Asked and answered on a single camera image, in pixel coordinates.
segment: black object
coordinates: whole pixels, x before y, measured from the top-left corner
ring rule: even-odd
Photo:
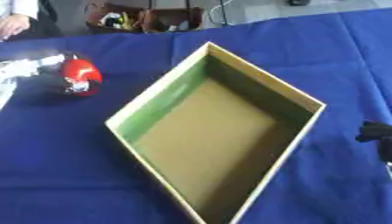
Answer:
[[[380,160],[392,162],[392,126],[381,122],[364,122],[360,127],[360,134],[355,139],[361,143],[379,141]]]
[[[226,16],[226,9],[225,9],[225,4],[223,3],[223,0],[220,0],[220,8],[222,9],[222,16],[223,16],[223,22],[224,25],[228,25],[228,17]]]
[[[53,8],[52,4],[49,2],[49,0],[39,0],[39,2],[42,5],[43,10],[46,11],[49,18],[54,23],[56,23],[58,19],[58,15],[56,10]]]
[[[289,5],[292,6],[301,6],[301,5],[308,5],[311,0],[289,0]]]

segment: white floor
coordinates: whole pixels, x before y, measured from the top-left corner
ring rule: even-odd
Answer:
[[[109,0],[111,3],[147,7],[148,0]],[[204,28],[217,27],[209,19],[207,13],[219,0],[191,0],[192,6],[206,10]],[[308,6],[292,7],[286,0],[231,0],[226,6],[230,24],[243,24],[271,18],[314,15],[337,11],[357,11],[392,7],[392,0],[311,0]],[[87,2],[101,4],[105,0],[52,0],[59,13],[59,27],[65,34],[85,34],[88,29],[84,25],[84,8]],[[185,0],[153,0],[156,8],[185,7]],[[212,13],[216,22],[221,21],[221,10]]]

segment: red object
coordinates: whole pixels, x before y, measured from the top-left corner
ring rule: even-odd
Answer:
[[[91,62],[84,59],[69,59],[62,66],[62,76],[72,80],[72,82],[96,81],[102,83],[102,76],[98,68]],[[90,89],[87,92],[77,93],[77,95],[93,95],[98,89]]]

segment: person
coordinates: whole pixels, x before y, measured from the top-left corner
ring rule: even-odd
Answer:
[[[60,36],[54,21],[39,12],[39,0],[0,0],[0,40]]]

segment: person's hand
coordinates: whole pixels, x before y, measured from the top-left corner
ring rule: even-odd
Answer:
[[[30,28],[30,19],[25,15],[14,14],[0,19],[0,38],[8,39]]]

